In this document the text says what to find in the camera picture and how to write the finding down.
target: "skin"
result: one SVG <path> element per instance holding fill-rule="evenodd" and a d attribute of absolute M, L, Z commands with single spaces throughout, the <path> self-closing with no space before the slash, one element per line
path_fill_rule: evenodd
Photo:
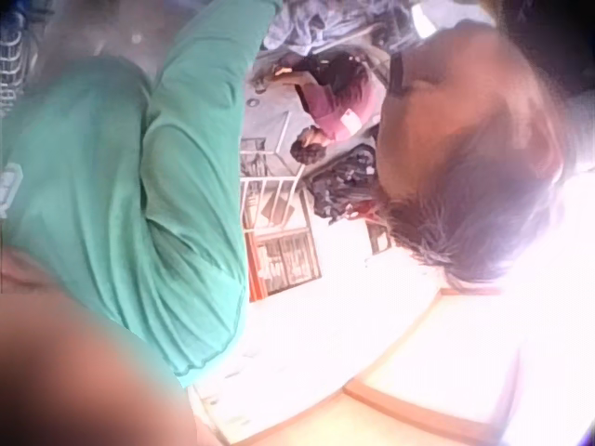
<path fill-rule="evenodd" d="M 220 446 L 173 376 L 147 373 L 118 342 L 121 329 L 109 331 L 28 259 L 5 250 L 2 285 L 0 443 L 9 426 L 22 423 L 30 437 L 19 444 L 31 446 L 49 439 Z"/>
<path fill-rule="evenodd" d="M 496 30 L 471 22 L 403 53 L 402 98 L 387 97 L 377 145 L 380 184 L 392 200 L 423 193 L 462 135 L 505 108 L 513 143 L 486 157 L 515 157 L 527 175 L 562 170 L 549 95 L 524 56 Z"/>

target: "window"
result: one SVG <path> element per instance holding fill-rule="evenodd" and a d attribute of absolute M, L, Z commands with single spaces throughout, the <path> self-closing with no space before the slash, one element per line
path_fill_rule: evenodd
<path fill-rule="evenodd" d="M 389 228 L 370 221 L 366 221 L 365 225 L 368 227 L 368 236 L 370 237 L 370 244 L 372 244 L 373 255 L 391 249 L 392 239 L 390 238 Z"/>
<path fill-rule="evenodd" d="M 320 279 L 310 229 L 258 237 L 260 277 L 269 295 Z"/>

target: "person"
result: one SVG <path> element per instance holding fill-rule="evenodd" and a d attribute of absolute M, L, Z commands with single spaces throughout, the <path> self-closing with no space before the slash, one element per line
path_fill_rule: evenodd
<path fill-rule="evenodd" d="M 274 85 L 294 86 L 304 111 L 314 120 L 315 125 L 305 128 L 290 150 L 306 165 L 321 161 L 330 144 L 357 134 L 377 103 L 372 74 L 356 56 L 341 52 L 323 70 L 319 64 L 311 65 L 310 58 L 296 68 L 282 68 L 271 78 Z"/>
<path fill-rule="evenodd" d="M 503 34 L 470 21 L 390 65 L 377 170 L 391 236 L 458 289 L 497 281 L 557 217 L 559 95 Z"/>
<path fill-rule="evenodd" d="M 23 253 L 2 254 L 2 444 L 221 446 L 161 358 Z"/>
<path fill-rule="evenodd" d="M 2 166 L 22 172 L 4 247 L 81 311 L 148 343 L 183 387 L 245 324 L 243 91 L 281 3 L 216 0 L 179 34 L 154 85 L 125 60 L 88 59 L 2 123 Z"/>

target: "pink shirt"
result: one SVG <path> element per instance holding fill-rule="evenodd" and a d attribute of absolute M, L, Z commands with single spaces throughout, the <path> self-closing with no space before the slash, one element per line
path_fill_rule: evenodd
<path fill-rule="evenodd" d="M 302 92 L 316 125 L 336 142 L 359 132 L 372 117 L 376 105 L 368 72 L 337 95 L 329 85 L 307 84 L 302 86 Z"/>

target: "green shirt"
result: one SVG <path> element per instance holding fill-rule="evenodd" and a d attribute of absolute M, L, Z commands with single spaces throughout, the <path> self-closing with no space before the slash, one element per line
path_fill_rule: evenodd
<path fill-rule="evenodd" d="M 4 245 L 157 348 L 185 387 L 244 324 L 245 77 L 280 4 L 216 0 L 154 86 L 125 60 L 91 59 L 2 123 L 2 165 L 23 171 Z"/>

